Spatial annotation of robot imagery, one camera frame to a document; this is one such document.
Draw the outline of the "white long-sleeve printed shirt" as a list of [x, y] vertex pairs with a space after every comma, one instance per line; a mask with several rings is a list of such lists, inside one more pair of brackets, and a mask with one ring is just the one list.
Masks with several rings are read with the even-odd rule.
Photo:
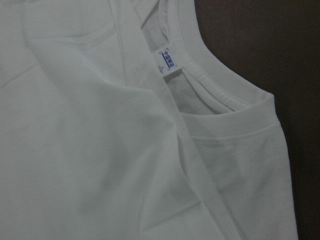
[[296, 240], [274, 96], [192, 0], [0, 3], [3, 240]]

